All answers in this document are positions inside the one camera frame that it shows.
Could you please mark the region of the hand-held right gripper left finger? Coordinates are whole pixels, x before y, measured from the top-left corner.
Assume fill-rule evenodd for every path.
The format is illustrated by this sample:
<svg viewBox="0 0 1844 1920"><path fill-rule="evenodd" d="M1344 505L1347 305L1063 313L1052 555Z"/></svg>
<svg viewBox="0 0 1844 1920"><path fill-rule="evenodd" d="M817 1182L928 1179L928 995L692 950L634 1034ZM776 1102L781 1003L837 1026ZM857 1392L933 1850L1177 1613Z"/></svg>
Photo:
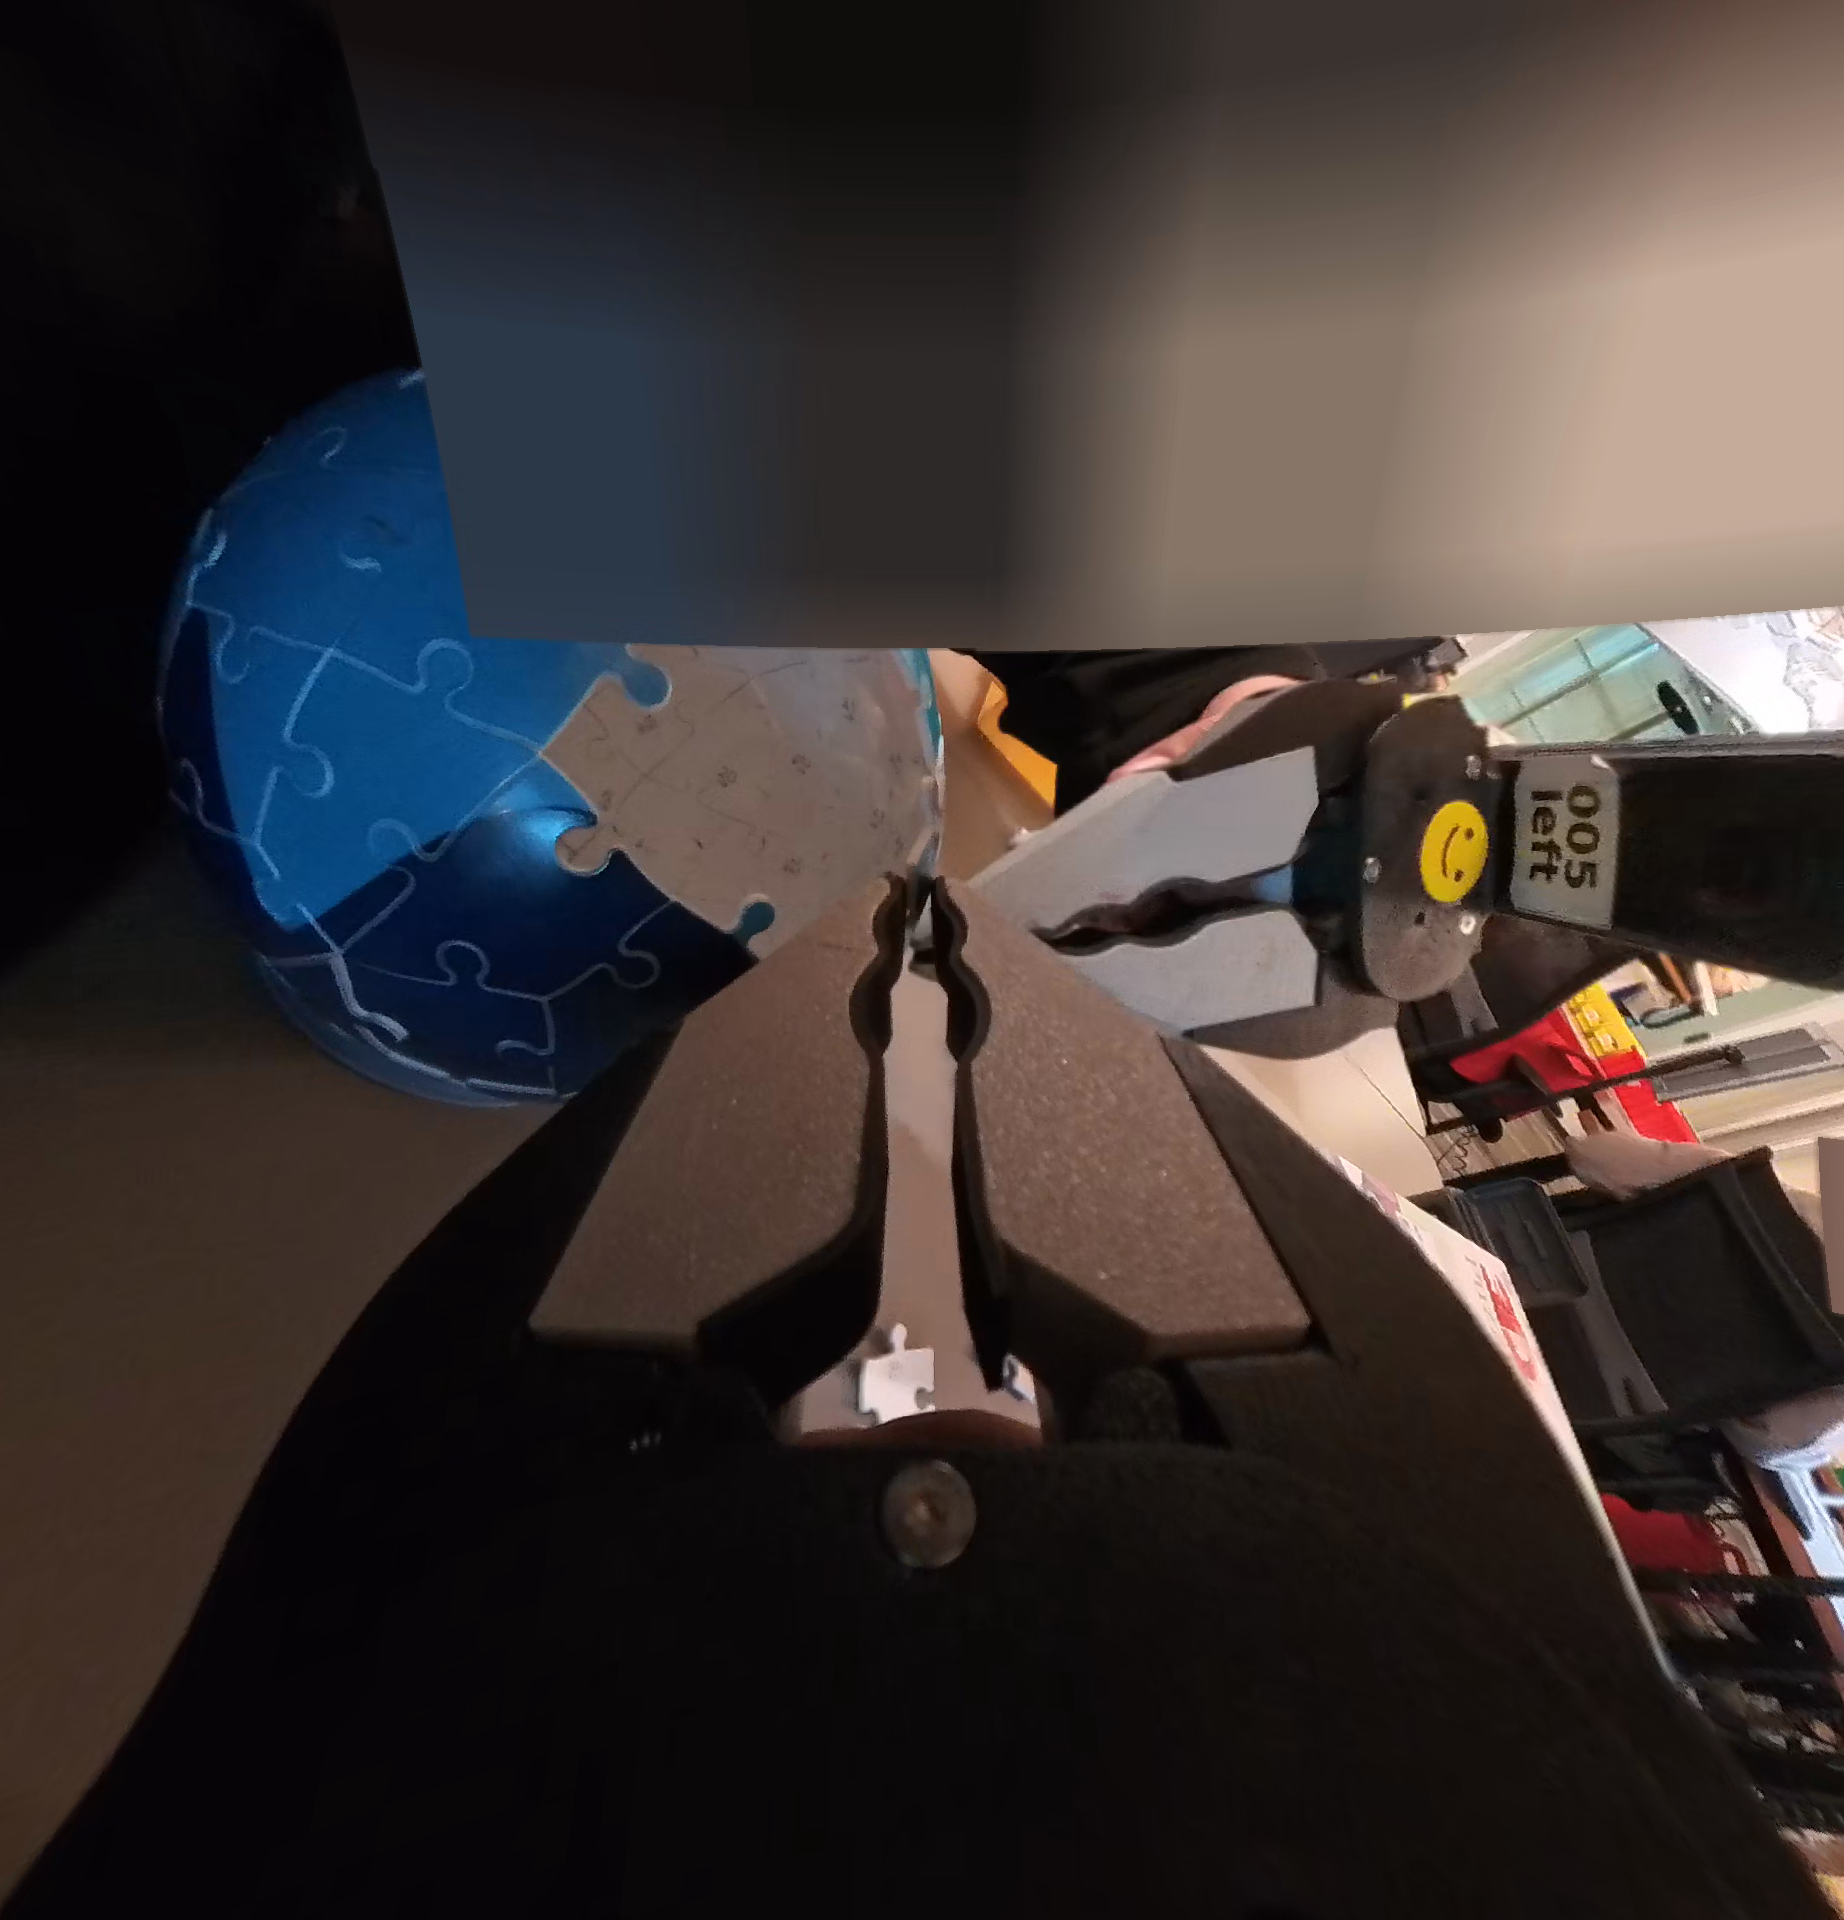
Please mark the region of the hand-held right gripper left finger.
<svg viewBox="0 0 1844 1920"><path fill-rule="evenodd" d="M665 1045L528 1331L716 1370L768 1410L875 1317L909 883L847 893Z"/></svg>

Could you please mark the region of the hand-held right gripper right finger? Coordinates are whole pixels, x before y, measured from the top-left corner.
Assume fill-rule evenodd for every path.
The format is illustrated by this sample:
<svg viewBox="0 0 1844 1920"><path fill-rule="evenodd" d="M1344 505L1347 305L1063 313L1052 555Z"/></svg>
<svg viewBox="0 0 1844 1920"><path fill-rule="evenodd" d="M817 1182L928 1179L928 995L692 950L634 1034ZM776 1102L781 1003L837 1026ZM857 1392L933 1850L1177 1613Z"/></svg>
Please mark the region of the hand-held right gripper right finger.
<svg viewBox="0 0 1844 1920"><path fill-rule="evenodd" d="M1284 1356L1314 1321L1162 1038L973 888L931 888L961 1301L985 1380Z"/></svg>

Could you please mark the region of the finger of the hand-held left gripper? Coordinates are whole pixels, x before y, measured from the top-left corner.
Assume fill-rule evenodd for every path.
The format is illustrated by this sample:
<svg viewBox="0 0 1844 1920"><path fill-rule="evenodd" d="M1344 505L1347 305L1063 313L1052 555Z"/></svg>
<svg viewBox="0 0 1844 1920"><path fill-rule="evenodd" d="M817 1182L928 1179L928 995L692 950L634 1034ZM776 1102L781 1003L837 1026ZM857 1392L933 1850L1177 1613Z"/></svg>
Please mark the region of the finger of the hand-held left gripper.
<svg viewBox="0 0 1844 1920"><path fill-rule="evenodd" d="M1177 1034L1308 1011L1322 985L1322 954L1281 904L1149 901L1039 938L1102 997Z"/></svg>
<svg viewBox="0 0 1844 1920"><path fill-rule="evenodd" d="M1180 883L1284 867L1404 706L1387 681L1304 681L1228 712L1171 764L1104 783L973 884L1011 923L1057 931Z"/></svg>

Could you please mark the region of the white curved puzzle piece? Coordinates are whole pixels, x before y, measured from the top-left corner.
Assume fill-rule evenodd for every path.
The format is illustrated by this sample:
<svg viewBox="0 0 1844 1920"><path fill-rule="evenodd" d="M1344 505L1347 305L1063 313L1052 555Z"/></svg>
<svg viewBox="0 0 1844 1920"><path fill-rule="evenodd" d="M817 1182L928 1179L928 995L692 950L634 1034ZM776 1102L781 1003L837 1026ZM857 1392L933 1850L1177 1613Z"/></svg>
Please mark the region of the white curved puzzle piece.
<svg viewBox="0 0 1844 1920"><path fill-rule="evenodd" d="M864 1351L850 1363L847 1380L862 1424L949 1411L982 1411L1021 1428L1042 1423L1036 1381L1020 1356L1004 1356L999 1381L992 1384L973 1350L937 1351L899 1320L874 1328Z"/></svg>

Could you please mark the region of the blue puzzle ball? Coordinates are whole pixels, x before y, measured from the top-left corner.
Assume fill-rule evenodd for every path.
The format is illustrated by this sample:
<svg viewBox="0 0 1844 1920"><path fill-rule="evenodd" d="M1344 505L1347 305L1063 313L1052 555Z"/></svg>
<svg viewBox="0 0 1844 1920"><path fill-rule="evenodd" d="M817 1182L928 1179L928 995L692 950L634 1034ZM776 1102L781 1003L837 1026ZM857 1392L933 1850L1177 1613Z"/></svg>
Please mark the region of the blue puzzle ball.
<svg viewBox="0 0 1844 1920"><path fill-rule="evenodd" d="M419 368L314 403L201 516L159 717L284 1018L464 1108L573 1098L943 840L921 651L471 637Z"/></svg>

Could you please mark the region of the white box with red print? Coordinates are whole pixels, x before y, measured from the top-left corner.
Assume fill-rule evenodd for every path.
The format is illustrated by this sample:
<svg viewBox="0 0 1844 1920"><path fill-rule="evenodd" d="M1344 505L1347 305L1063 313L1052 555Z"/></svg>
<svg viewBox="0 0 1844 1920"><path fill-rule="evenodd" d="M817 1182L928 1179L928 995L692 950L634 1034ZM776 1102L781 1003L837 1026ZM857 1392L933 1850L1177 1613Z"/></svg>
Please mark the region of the white box with red print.
<svg viewBox="0 0 1844 1920"><path fill-rule="evenodd" d="M1408 1237L1417 1251L1437 1266L1437 1273L1463 1301L1480 1328L1486 1331L1486 1336L1516 1376L1523 1392L1532 1399L1588 1507L1599 1509L1599 1493L1586 1469L1586 1458L1580 1451L1558 1398L1557 1380L1537 1346L1533 1324L1511 1286L1504 1259L1466 1239L1460 1229L1446 1226L1426 1207L1400 1196L1395 1188L1347 1156L1323 1153L1323 1162L1338 1169L1372 1209L1383 1212L1389 1224Z"/></svg>

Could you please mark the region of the person's black sweater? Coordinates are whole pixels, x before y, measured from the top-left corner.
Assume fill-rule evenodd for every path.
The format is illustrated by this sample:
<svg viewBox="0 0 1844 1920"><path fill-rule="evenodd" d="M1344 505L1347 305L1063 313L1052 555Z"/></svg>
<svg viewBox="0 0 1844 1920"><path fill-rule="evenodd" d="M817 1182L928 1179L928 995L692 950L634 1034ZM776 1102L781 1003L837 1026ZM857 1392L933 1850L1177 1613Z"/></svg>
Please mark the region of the person's black sweater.
<svg viewBox="0 0 1844 1920"><path fill-rule="evenodd" d="M327 4L0 1L0 973L162 814L198 516L417 356Z"/></svg>

